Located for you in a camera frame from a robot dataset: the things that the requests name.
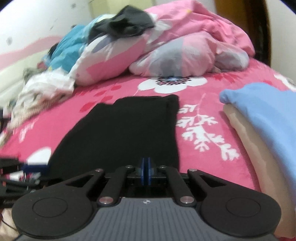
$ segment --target gray wall spot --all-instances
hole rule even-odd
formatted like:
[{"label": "gray wall spot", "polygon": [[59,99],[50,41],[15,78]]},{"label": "gray wall spot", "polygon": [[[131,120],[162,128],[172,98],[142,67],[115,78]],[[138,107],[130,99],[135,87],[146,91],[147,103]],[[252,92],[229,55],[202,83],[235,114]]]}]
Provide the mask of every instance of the gray wall spot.
[{"label": "gray wall spot", "polygon": [[7,45],[11,45],[12,44],[12,37],[8,37],[6,40]]}]

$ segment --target pink wall stripe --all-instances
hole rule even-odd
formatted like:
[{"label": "pink wall stripe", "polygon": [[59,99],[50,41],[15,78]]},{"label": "pink wall stripe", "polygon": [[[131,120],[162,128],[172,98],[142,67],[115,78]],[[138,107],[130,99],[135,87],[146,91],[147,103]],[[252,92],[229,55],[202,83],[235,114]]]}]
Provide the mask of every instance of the pink wall stripe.
[{"label": "pink wall stripe", "polygon": [[43,39],[38,39],[22,50],[1,54],[0,70],[8,67],[9,65],[12,65],[13,63],[27,56],[49,49],[52,45],[59,42],[61,39],[61,36],[50,36]]}]

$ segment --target light blue garment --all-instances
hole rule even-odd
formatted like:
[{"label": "light blue garment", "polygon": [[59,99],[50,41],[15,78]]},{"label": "light blue garment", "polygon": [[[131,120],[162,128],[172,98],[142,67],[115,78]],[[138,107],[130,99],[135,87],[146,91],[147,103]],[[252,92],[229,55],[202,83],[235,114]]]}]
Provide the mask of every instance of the light blue garment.
[{"label": "light blue garment", "polygon": [[265,141],[289,183],[296,205],[296,93],[252,83],[239,90],[222,91],[220,101],[233,104]]},{"label": "light blue garment", "polygon": [[71,31],[59,42],[51,58],[45,56],[43,61],[50,70],[62,67],[65,71],[70,72],[76,61],[79,59],[84,48],[87,45],[89,32],[96,22],[105,18],[111,18],[114,15],[104,14],[92,20],[88,25],[76,25]]}]

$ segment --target pink bedsheet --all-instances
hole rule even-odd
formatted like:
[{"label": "pink bedsheet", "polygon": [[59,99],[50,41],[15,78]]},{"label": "pink bedsheet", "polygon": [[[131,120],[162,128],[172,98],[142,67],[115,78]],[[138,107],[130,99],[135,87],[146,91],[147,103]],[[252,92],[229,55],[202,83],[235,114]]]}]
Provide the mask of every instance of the pink bedsheet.
[{"label": "pink bedsheet", "polygon": [[18,128],[0,150],[0,155],[17,156],[24,162],[41,160],[46,163],[67,132],[97,103],[111,104],[126,96],[174,93],[180,98],[176,125],[180,171],[197,168],[259,190],[249,157],[222,111],[219,93],[225,88],[237,89],[259,81],[281,90],[287,89],[281,80],[275,78],[275,74],[266,65],[251,59],[250,66],[243,72],[173,79],[126,75],[93,86],[79,87],[72,98]]}]

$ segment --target white wall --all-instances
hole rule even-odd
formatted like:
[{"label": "white wall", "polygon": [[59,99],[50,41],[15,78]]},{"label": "white wall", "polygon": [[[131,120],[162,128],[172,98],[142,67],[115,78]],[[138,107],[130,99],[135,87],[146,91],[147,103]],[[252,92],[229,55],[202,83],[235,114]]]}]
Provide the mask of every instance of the white wall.
[{"label": "white wall", "polygon": [[[175,1],[175,0],[156,0],[156,4],[160,5],[160,4],[164,4],[172,1]],[[198,0],[198,1],[201,2],[209,11],[217,13],[215,0]]]},{"label": "white wall", "polygon": [[266,0],[271,28],[271,67],[296,81],[296,15],[280,0]]},{"label": "white wall", "polygon": [[0,54],[64,36],[72,25],[90,21],[88,0],[13,0],[0,12]]}]

